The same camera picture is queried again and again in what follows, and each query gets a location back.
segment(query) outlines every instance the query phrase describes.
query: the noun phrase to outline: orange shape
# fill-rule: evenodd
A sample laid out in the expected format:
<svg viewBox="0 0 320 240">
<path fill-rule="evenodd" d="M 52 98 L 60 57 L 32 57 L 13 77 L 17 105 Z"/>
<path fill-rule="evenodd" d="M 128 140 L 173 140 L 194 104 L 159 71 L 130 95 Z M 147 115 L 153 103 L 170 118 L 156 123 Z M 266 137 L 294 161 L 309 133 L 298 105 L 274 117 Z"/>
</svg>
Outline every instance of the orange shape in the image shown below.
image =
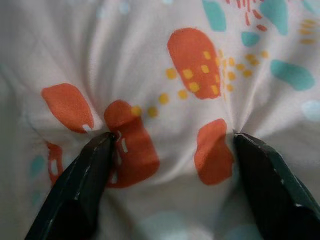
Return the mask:
<svg viewBox="0 0 320 240">
<path fill-rule="evenodd" d="M 211 89 L 216 84 L 215 75 L 220 73 L 214 45 L 203 32 L 194 28 L 178 29 L 170 36 L 167 47 L 184 86 L 190 92 L 199 99 L 214 99 L 221 95 L 219 83 L 218 94 Z M 191 78 L 199 89 L 190 87 Z"/>
<path fill-rule="evenodd" d="M 127 102 L 117 100 L 104 112 L 106 125 L 117 135 L 115 146 L 120 157 L 107 184 L 111 188 L 139 183 L 155 174 L 160 164 L 141 117 L 133 115 L 131 109 Z"/>
<path fill-rule="evenodd" d="M 46 146 L 49 150 L 48 172 L 53 186 L 64 171 L 62 167 L 62 149 L 60 146 L 50 142 L 46 142 Z"/>
<path fill-rule="evenodd" d="M 234 158 L 226 145 L 227 124 L 220 118 L 203 126 L 197 135 L 194 164 L 206 185 L 219 184 L 232 175 Z"/>
<path fill-rule="evenodd" d="M 84 125 L 94 127 L 90 107 L 75 86 L 62 83 L 46 87 L 41 95 L 52 114 L 71 131 L 85 134 Z"/>
</svg>

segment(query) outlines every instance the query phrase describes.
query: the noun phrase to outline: yellow square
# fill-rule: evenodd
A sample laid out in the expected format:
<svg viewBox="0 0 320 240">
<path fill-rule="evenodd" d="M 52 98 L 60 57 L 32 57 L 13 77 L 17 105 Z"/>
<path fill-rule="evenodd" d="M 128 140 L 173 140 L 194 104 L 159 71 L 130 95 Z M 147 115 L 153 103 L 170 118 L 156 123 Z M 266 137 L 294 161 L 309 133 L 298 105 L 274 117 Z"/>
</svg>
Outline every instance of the yellow square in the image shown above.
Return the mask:
<svg viewBox="0 0 320 240">
<path fill-rule="evenodd" d="M 205 74 L 209 73 L 209 68 L 207 65 L 201 65 L 201 70 L 202 72 L 204 72 Z"/>
<path fill-rule="evenodd" d="M 190 69 L 184 69 L 182 70 L 182 73 L 186 79 L 191 79 L 194 76 Z"/>
<path fill-rule="evenodd" d="M 207 59 L 207 60 L 211 59 L 210 52 L 204 51 L 204 52 L 203 52 L 203 55 L 204 55 L 204 58 L 205 58 L 205 59 Z"/>
</svg>

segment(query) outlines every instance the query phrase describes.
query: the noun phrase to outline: pink dash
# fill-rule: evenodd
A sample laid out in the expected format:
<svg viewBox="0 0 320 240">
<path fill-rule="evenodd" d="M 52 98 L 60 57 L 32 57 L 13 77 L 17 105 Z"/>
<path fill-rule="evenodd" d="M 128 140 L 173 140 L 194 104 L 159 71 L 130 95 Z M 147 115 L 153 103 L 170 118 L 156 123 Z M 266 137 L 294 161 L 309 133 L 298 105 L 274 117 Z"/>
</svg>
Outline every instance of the pink dash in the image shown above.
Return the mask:
<svg viewBox="0 0 320 240">
<path fill-rule="evenodd" d="M 262 31 L 262 32 L 265 32 L 265 31 L 268 30 L 267 27 L 265 27 L 265 26 L 263 26 L 263 25 L 261 25 L 261 24 L 257 25 L 256 28 L 259 29 L 259 30 Z"/>
<path fill-rule="evenodd" d="M 248 17 L 248 12 L 247 11 L 245 12 L 245 24 L 247 26 L 250 26 L 250 21 L 249 21 L 249 17 Z"/>
<path fill-rule="evenodd" d="M 262 19 L 262 16 L 257 12 L 257 10 L 253 9 L 252 12 L 257 19 Z"/>
<path fill-rule="evenodd" d="M 248 0 L 248 12 L 250 12 L 250 0 Z"/>
</svg>

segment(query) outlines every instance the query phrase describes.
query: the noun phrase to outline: fabric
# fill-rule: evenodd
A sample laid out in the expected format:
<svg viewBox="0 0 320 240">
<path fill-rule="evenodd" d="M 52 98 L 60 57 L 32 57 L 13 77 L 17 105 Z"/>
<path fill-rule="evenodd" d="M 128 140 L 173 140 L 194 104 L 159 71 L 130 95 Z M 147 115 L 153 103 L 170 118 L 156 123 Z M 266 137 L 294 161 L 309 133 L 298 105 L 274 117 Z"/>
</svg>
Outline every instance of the fabric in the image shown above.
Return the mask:
<svg viewBox="0 0 320 240">
<path fill-rule="evenodd" d="M 93 136 L 117 135 L 104 240 L 258 240 L 234 132 L 320 202 L 317 0 L 0 1 L 0 235 L 23 239 Z"/>
</svg>

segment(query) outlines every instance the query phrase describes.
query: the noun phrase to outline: yellow dot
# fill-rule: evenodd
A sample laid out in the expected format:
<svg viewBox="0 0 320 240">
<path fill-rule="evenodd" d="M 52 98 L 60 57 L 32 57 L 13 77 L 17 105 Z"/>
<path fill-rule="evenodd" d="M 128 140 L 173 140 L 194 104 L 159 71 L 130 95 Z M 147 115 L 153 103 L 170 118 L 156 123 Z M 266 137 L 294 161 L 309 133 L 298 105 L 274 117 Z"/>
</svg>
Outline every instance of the yellow dot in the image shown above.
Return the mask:
<svg viewBox="0 0 320 240">
<path fill-rule="evenodd" d="M 137 105 L 137 106 L 133 106 L 132 108 L 131 108 L 131 113 L 134 115 L 134 116 L 137 116 L 137 117 L 139 117 L 139 116 L 141 116 L 141 114 L 142 114 L 142 110 L 141 110 L 141 108 Z"/>
<path fill-rule="evenodd" d="M 204 52 L 203 52 L 203 55 L 204 55 L 204 58 L 205 58 L 205 59 L 207 59 L 207 60 L 211 59 L 210 52 L 204 51 Z"/>
<path fill-rule="evenodd" d="M 165 70 L 166 77 L 168 79 L 175 79 L 177 77 L 176 70 L 174 68 L 168 68 Z"/>
<path fill-rule="evenodd" d="M 235 73 L 233 71 L 229 71 L 228 72 L 228 78 L 229 78 L 230 81 L 235 80 L 236 79 Z"/>
<path fill-rule="evenodd" d="M 211 85 L 211 89 L 214 95 L 218 95 L 219 94 L 219 89 L 216 85 Z"/>
<path fill-rule="evenodd" d="M 312 25 L 316 24 L 316 22 L 314 20 L 312 20 L 312 19 L 305 19 L 304 22 L 306 24 L 312 24 Z"/>
<path fill-rule="evenodd" d="M 261 52 L 261 57 L 267 59 L 269 57 L 269 53 L 267 51 L 262 51 Z"/>
<path fill-rule="evenodd" d="M 235 60 L 233 57 L 229 57 L 229 65 L 233 67 L 235 65 Z"/>
<path fill-rule="evenodd" d="M 165 105 L 165 104 L 167 104 L 169 102 L 169 96 L 166 93 L 162 93 L 159 96 L 158 100 L 159 100 L 159 103 Z"/>
<path fill-rule="evenodd" d="M 200 89 L 198 83 L 196 83 L 196 82 L 189 83 L 189 88 L 190 88 L 190 91 L 193 92 L 193 93 L 198 92 L 199 89 Z"/>
<path fill-rule="evenodd" d="M 253 54 L 247 54 L 247 55 L 245 56 L 245 58 L 246 58 L 248 61 L 250 61 L 250 60 L 256 59 L 256 56 L 253 55 Z"/>
<path fill-rule="evenodd" d="M 178 95 L 179 95 L 179 98 L 181 98 L 181 99 L 187 99 L 188 98 L 188 93 L 187 93 L 186 90 L 178 91 Z"/>
<path fill-rule="evenodd" d="M 186 79 L 191 79 L 194 76 L 190 69 L 184 69 L 182 70 L 182 73 Z"/>
<path fill-rule="evenodd" d="M 219 67 L 220 66 L 220 58 L 215 58 L 215 64 Z"/>
<path fill-rule="evenodd" d="M 306 29 L 300 29 L 299 32 L 300 32 L 300 34 L 303 34 L 303 35 L 309 35 L 309 34 L 313 34 L 314 33 L 313 31 L 309 31 L 309 30 L 306 30 Z"/>
<path fill-rule="evenodd" d="M 232 92 L 234 90 L 234 86 L 232 86 L 231 84 L 228 84 L 226 86 L 226 89 L 229 91 L 229 92 Z"/>
<path fill-rule="evenodd" d="M 220 58 L 224 57 L 224 52 L 221 49 L 218 50 L 218 54 L 219 54 Z"/>
<path fill-rule="evenodd" d="M 312 29 L 312 28 L 315 27 L 314 25 L 312 25 L 312 24 L 307 24 L 307 23 L 301 23 L 301 26 L 302 26 L 303 28 L 306 28 L 306 29 Z"/>
<path fill-rule="evenodd" d="M 216 83 L 220 83 L 220 77 L 219 77 L 218 74 L 215 74 L 215 75 L 214 75 L 214 79 L 215 79 L 215 82 L 216 82 Z"/>
<path fill-rule="evenodd" d="M 251 75 L 252 75 L 252 72 L 249 69 L 243 71 L 243 76 L 244 77 L 247 78 L 247 77 L 250 77 Z"/>
<path fill-rule="evenodd" d="M 224 68 L 227 67 L 227 60 L 226 60 L 226 59 L 224 59 L 224 60 L 222 61 L 222 65 L 223 65 Z"/>
<path fill-rule="evenodd" d="M 205 74 L 209 73 L 209 68 L 207 65 L 201 65 L 201 70 L 202 72 L 204 72 Z"/>
<path fill-rule="evenodd" d="M 302 44 L 314 44 L 316 41 L 314 39 L 301 39 L 300 43 Z"/>
<path fill-rule="evenodd" d="M 245 65 L 243 65 L 242 63 L 239 63 L 237 65 L 235 65 L 236 69 L 238 69 L 239 71 L 242 71 L 245 69 Z"/>
<path fill-rule="evenodd" d="M 253 66 L 256 66 L 256 65 L 259 64 L 259 61 L 257 59 L 254 59 L 254 60 L 250 61 L 250 64 L 253 65 Z"/>
<path fill-rule="evenodd" d="M 148 115 L 151 118 L 155 118 L 156 116 L 158 116 L 158 110 L 155 106 L 151 106 L 148 108 Z"/>
</svg>

